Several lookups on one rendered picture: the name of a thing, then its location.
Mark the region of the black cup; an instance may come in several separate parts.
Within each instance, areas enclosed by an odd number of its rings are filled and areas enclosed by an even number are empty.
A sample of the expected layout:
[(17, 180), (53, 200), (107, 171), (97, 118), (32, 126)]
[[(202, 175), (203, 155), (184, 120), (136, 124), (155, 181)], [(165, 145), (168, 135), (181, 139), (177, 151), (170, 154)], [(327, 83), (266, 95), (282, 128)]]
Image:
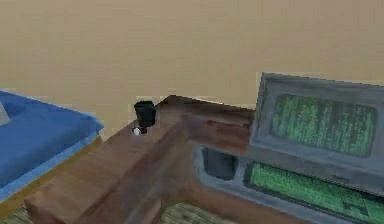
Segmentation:
[(137, 116), (137, 127), (140, 128), (141, 134), (145, 134), (147, 129), (156, 122), (155, 105), (149, 100), (138, 101), (135, 103), (134, 109)]

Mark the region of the brown wooden desk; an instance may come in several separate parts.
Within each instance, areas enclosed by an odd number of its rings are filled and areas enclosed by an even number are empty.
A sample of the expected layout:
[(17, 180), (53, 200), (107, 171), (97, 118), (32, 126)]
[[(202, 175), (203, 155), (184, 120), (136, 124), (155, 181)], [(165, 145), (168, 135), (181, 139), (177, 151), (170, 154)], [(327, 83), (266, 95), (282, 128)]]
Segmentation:
[(252, 121), (250, 109), (171, 95), (146, 134), (123, 128), (28, 197), (27, 211), (35, 224), (158, 224), (187, 202), (237, 224), (308, 224), (197, 180), (194, 147), (243, 155)]

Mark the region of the grey laptop green screen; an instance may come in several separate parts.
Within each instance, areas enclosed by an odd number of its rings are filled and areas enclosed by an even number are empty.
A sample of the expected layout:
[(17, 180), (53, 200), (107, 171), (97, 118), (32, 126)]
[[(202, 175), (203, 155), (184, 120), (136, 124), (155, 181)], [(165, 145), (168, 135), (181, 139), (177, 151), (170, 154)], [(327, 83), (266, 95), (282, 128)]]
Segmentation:
[(384, 86), (264, 73), (246, 154), (200, 144), (194, 168), (313, 224), (384, 224)]

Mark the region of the blue bed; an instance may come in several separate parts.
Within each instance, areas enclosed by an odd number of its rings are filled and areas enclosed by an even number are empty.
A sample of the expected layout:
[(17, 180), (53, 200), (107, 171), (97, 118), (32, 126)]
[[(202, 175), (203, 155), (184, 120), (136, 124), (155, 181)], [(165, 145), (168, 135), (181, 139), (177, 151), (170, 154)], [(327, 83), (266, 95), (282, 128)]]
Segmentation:
[(11, 121), (0, 126), (0, 221), (60, 168), (101, 143), (94, 116), (0, 90)]

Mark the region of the grey pillow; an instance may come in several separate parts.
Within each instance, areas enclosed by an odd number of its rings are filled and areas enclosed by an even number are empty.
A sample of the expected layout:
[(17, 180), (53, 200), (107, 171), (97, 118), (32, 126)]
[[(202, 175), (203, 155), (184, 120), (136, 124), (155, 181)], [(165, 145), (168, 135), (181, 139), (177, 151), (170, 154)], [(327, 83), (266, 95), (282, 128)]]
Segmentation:
[(11, 121), (6, 109), (3, 104), (0, 102), (0, 126), (5, 125)]

